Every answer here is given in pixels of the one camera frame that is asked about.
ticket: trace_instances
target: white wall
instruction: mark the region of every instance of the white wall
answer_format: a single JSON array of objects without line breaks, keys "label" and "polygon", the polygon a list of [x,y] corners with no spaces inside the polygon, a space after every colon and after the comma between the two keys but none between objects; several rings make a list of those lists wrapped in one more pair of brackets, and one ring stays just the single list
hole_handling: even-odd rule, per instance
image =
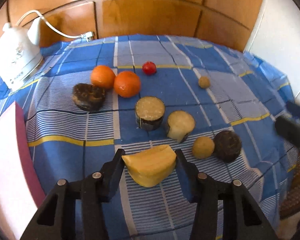
[{"label": "white wall", "polygon": [[300,10],[292,0],[263,0],[245,50],[286,73],[300,102]]}]

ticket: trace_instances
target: kettle spout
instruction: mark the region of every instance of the kettle spout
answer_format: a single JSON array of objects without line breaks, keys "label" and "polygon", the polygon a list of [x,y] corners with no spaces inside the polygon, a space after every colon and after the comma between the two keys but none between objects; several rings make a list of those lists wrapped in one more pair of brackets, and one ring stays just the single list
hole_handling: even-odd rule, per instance
[{"label": "kettle spout", "polygon": [[34,45],[40,42],[40,17],[34,19],[30,29],[28,30],[28,38]]}]

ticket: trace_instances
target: yellow cheese wedge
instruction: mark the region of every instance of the yellow cheese wedge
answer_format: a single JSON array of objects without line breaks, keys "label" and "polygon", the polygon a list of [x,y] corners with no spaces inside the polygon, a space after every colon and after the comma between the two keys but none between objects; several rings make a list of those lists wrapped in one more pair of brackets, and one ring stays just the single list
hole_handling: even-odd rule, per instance
[{"label": "yellow cheese wedge", "polygon": [[133,180],[143,187],[153,187],[168,177],[176,166],[176,154],[169,145],[123,155],[122,159]]}]

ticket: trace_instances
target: white power cord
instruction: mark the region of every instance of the white power cord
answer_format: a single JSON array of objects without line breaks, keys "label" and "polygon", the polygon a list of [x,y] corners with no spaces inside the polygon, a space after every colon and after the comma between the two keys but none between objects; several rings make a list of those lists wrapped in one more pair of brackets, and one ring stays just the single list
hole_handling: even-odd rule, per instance
[{"label": "white power cord", "polygon": [[61,31],[58,31],[55,27],[53,27],[46,19],[45,17],[37,10],[30,10],[28,12],[26,12],[18,21],[17,21],[17,26],[23,21],[23,19],[28,16],[31,13],[36,13],[44,22],[46,25],[48,25],[48,27],[50,29],[52,29],[53,31],[55,31],[56,33],[66,37],[66,38],[70,38],[70,39],[77,39],[77,38],[84,38],[84,39],[88,39],[87,33],[84,34],[80,34],[78,36],[70,36],[70,35],[66,35],[64,33],[62,33]]}]

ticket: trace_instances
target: table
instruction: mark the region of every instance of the table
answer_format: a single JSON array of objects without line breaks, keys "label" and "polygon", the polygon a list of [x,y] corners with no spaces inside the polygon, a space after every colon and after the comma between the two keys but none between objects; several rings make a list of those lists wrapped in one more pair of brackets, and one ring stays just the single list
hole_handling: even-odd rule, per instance
[{"label": "table", "polygon": [[[27,140],[40,184],[47,194],[58,179],[81,180],[99,171],[118,148],[133,154],[152,146],[181,148],[200,172],[230,182],[240,179],[276,227],[297,160],[297,150],[279,138],[274,120],[289,115],[285,102],[293,100],[287,77],[249,53],[240,53],[197,38],[129,35],[91,42],[58,42],[42,48],[44,64],[20,90],[12,93],[0,78],[0,115],[16,101],[24,111]],[[157,65],[153,76],[143,74],[146,61]],[[141,79],[139,95],[122,98],[109,92],[98,113],[76,107],[72,89],[90,83],[95,65],[118,74],[134,71]],[[198,78],[211,86],[202,90]],[[156,96],[166,106],[164,121],[174,110],[189,112],[196,127],[181,144],[167,138],[163,127],[138,129],[134,106],[140,97]],[[196,159],[191,147],[199,136],[214,137],[233,130],[242,140],[235,162],[215,157]],[[82,233],[80,201],[76,230]],[[188,239],[196,204],[182,196],[176,172],[152,188],[136,184],[124,169],[119,189],[103,204],[110,239]],[[218,205],[217,238],[222,238],[223,206]]]}]

